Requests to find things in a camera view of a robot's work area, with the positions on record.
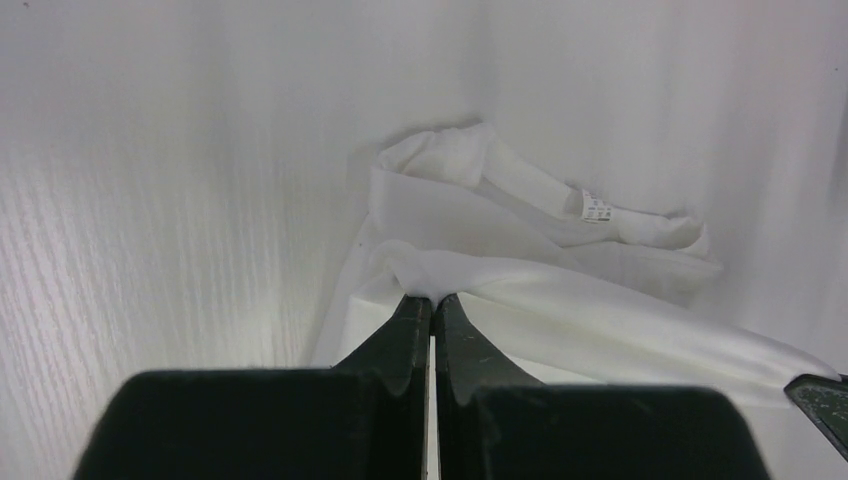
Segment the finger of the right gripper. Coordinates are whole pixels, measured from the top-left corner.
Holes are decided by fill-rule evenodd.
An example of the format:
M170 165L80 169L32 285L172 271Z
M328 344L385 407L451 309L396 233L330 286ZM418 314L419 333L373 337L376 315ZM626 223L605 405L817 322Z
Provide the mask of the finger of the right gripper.
M847 460L847 376L833 380L804 374L791 381L784 392Z

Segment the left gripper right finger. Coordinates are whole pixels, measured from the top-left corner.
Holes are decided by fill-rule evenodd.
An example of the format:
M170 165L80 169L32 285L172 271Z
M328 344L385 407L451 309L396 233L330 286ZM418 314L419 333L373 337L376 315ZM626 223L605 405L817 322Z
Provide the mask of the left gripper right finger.
M694 386L546 385L468 319L434 314L444 479L765 479L742 415Z

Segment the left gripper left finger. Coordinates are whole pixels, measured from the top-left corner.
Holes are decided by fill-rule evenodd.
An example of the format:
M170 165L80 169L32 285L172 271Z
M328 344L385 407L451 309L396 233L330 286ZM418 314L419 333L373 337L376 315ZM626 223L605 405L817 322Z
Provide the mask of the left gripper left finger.
M116 392L78 479L422 479L432 307L404 297L330 368L146 371Z

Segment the white printed t-shirt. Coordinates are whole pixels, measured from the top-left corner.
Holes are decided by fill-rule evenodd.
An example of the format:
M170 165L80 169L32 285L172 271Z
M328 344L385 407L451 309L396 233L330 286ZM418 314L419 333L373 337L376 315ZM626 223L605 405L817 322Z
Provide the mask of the white printed t-shirt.
M705 224L608 204L514 153L485 124L424 131L370 169L364 222L312 356L351 353L404 296L457 295L510 359L550 383L675 384L781 406L837 371L689 309L721 272Z

